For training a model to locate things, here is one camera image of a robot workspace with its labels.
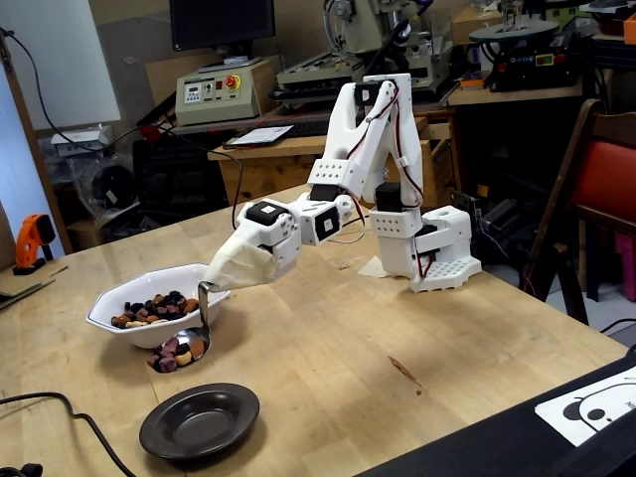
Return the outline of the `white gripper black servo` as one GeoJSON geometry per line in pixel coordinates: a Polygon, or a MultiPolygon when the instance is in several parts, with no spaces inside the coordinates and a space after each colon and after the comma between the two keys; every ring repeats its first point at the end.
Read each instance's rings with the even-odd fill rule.
{"type": "Polygon", "coordinates": [[[297,218],[286,205],[268,200],[245,205],[235,236],[242,257],[260,280],[276,280],[286,274],[302,248],[297,218]]]}

